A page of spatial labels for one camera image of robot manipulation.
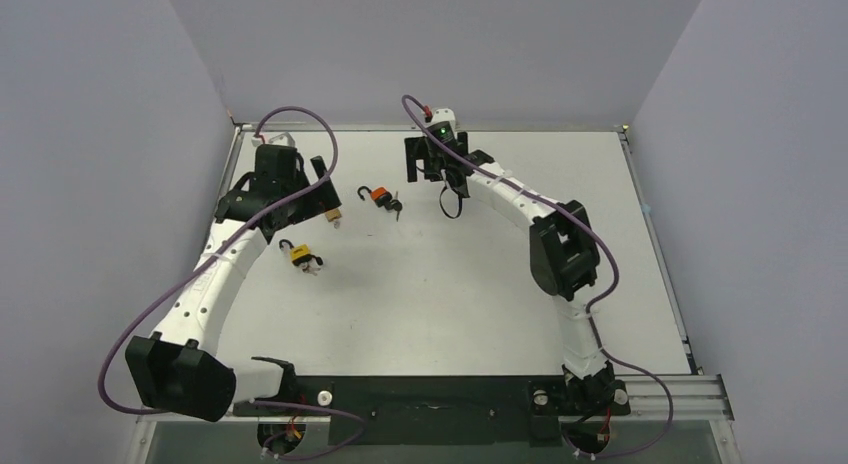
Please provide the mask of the black keys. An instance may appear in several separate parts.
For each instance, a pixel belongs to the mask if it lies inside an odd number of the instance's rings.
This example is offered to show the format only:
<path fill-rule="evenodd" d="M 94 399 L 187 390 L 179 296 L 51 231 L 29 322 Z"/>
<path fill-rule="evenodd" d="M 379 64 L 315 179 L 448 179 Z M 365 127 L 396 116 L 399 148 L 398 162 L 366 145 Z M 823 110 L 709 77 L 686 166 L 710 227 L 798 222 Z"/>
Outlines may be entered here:
<path fill-rule="evenodd" d="M 388 202 L 387 210 L 395 214 L 396 221 L 399 221 L 400 213 L 403 210 L 403 204 L 398 199 L 399 195 L 394 195 Z"/>

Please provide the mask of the orange black padlock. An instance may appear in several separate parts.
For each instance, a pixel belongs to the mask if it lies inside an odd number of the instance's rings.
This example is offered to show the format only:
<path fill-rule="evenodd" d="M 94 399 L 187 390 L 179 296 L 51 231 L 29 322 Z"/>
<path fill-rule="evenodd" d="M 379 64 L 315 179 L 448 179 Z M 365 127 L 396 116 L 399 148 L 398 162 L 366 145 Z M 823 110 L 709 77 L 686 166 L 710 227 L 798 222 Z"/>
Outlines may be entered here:
<path fill-rule="evenodd" d="M 360 186 L 357 189 L 357 195 L 361 200 L 369 198 L 378 208 L 383 208 L 386 211 L 394 209 L 393 195 L 385 187 L 372 190 L 368 186 Z"/>

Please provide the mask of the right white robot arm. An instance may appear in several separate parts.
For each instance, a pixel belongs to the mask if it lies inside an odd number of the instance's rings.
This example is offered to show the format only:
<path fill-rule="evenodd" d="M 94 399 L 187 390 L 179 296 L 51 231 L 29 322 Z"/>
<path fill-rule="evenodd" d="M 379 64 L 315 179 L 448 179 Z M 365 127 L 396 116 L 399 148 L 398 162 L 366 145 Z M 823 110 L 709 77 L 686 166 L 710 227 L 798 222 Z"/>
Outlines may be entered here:
<path fill-rule="evenodd" d="M 576 300 L 579 290 L 596 283 L 600 264 L 597 243 L 586 232 L 585 208 L 577 201 L 544 204 L 489 154 L 469 151 L 466 133 L 447 144 L 449 152 L 425 136 L 406 138 L 408 181 L 442 182 L 459 199 L 491 207 L 526 233 L 533 281 L 554 297 L 559 312 L 565 404 L 579 416 L 627 410 L 624 384 L 597 342 L 585 305 Z"/>

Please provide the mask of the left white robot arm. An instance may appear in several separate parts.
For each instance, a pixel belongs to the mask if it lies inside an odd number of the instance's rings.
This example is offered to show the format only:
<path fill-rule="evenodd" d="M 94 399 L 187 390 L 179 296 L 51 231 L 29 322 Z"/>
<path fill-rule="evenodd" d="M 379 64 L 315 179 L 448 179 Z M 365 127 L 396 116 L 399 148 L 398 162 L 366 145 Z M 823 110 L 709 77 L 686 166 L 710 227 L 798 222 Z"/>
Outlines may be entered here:
<path fill-rule="evenodd" d="M 218 358 L 220 336 L 251 267 L 282 229 L 330 216 L 341 202 L 331 162 L 305 159 L 290 145 L 261 144 L 254 167 L 218 201 L 207 247 L 169 311 L 147 337 L 132 337 L 125 361 L 141 403 L 216 422 L 239 403 L 260 400 L 272 413 L 298 400 L 294 366 L 252 356 Z"/>

